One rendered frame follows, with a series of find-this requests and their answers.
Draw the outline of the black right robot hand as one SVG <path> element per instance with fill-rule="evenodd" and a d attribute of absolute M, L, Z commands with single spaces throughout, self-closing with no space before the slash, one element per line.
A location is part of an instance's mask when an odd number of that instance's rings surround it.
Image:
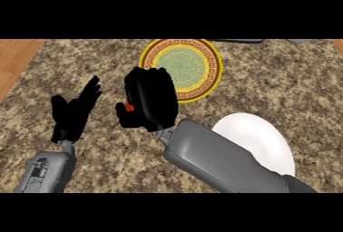
<path fill-rule="evenodd" d="M 119 102 L 116 105 L 120 124 L 125 128 L 146 127 L 149 132 L 175 126 L 180 101 L 171 74 L 166 68 L 146 70 L 137 67 L 125 77 L 125 90 L 132 111 Z"/>

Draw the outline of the white plate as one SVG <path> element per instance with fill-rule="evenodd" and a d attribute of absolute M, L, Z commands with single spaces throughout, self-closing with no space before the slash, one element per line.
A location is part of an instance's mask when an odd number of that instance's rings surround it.
<path fill-rule="evenodd" d="M 268 169 L 280 175 L 295 175 L 292 148 L 268 120 L 251 113 L 237 112 L 218 121 L 212 130 L 252 153 Z"/>

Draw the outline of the dark grey flat object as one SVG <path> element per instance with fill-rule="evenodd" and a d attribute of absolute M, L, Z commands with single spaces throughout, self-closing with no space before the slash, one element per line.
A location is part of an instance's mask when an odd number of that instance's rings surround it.
<path fill-rule="evenodd" d="M 264 39 L 209 39 L 215 42 L 243 43 L 243 44 L 259 44 Z"/>

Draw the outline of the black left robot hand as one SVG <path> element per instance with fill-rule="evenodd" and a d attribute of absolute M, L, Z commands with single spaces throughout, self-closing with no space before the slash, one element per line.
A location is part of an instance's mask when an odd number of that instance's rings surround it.
<path fill-rule="evenodd" d="M 60 143 L 63 140 L 73 143 L 79 141 L 101 94 L 100 78 L 95 76 L 76 99 L 67 101 L 61 95 L 51 98 L 52 118 L 55 120 L 51 138 L 54 143 Z"/>

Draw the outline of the yellow patterned plate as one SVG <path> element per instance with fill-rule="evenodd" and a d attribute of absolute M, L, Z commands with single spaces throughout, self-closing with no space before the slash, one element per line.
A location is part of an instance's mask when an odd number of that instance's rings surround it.
<path fill-rule="evenodd" d="M 222 78 L 222 57 L 206 39 L 156 39 L 146 48 L 138 66 L 166 68 L 180 103 L 203 99 Z"/>

